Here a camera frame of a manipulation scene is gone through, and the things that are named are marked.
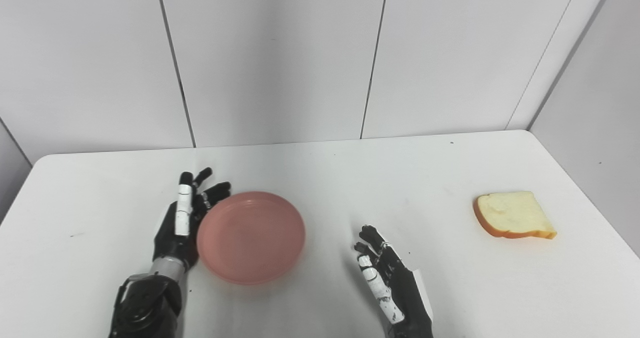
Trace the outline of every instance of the slice of bread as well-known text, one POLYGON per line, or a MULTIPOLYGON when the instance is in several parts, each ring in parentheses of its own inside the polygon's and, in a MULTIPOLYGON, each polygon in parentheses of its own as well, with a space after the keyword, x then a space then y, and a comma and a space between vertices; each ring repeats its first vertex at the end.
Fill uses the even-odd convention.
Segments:
POLYGON ((473 211, 494 237, 552 240, 557 234, 532 192, 485 194, 473 201, 473 211))

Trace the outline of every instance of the white wall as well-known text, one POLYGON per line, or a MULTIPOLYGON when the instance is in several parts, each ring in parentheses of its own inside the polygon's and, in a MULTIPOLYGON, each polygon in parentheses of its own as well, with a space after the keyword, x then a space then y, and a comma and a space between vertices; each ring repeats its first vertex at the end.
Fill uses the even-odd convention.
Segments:
POLYGON ((31 166, 0 124, 0 222, 23 185, 31 166))
POLYGON ((46 154, 191 147, 159 0, 0 0, 0 117, 46 154))
POLYGON ((203 146, 526 128, 597 2, 386 0, 368 96, 383 0, 164 0, 203 146))
POLYGON ((360 137, 383 0, 164 0, 199 146, 360 137))
POLYGON ((597 1, 386 0, 363 136, 526 128, 597 1))
POLYGON ((606 0, 532 126, 640 254, 640 0, 606 0))
MULTIPOLYGON (((355 139, 365 115, 365 138, 523 128, 596 1, 164 3, 210 146, 355 139)), ((192 146, 159 0, 0 0, 0 27, 0 117, 32 162, 192 146)))

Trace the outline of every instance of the pink plate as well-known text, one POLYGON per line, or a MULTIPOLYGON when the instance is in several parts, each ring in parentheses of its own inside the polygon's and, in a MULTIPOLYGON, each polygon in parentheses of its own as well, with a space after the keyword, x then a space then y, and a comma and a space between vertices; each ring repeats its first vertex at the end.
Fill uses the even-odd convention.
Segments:
POLYGON ((297 209, 267 192, 234 194, 216 204, 198 230, 202 263, 236 284, 260 284, 285 274, 305 244, 297 209))

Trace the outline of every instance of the robotic arm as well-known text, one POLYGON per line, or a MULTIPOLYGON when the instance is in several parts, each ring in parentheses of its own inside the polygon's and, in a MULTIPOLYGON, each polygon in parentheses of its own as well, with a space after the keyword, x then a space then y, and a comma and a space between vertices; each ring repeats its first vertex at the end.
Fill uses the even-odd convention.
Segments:
POLYGON ((182 311, 178 282, 198 261, 196 237, 206 213, 231 194, 228 181, 196 194, 211 168, 194 179, 183 172, 178 199, 162 220, 153 240, 153 263, 147 273, 128 277, 119 287, 109 338, 174 338, 182 311))
POLYGON ((378 231, 366 225, 357 242, 358 265, 390 322, 390 338, 434 338, 431 306, 418 270, 409 270, 378 231))

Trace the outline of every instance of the white table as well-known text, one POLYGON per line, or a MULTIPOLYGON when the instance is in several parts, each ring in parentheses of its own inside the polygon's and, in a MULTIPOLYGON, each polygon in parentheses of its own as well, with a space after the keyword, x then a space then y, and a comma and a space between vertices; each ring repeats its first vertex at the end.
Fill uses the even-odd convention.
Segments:
POLYGON ((3 337, 105 337, 117 287, 151 264, 180 172, 302 214, 290 274, 257 287, 197 265, 184 338, 382 337, 352 244, 363 224, 420 268, 436 338, 637 337, 640 260, 542 145, 496 131, 260 146, 50 155, 0 226, 3 337), (494 238, 473 199, 531 190, 558 236, 494 238))

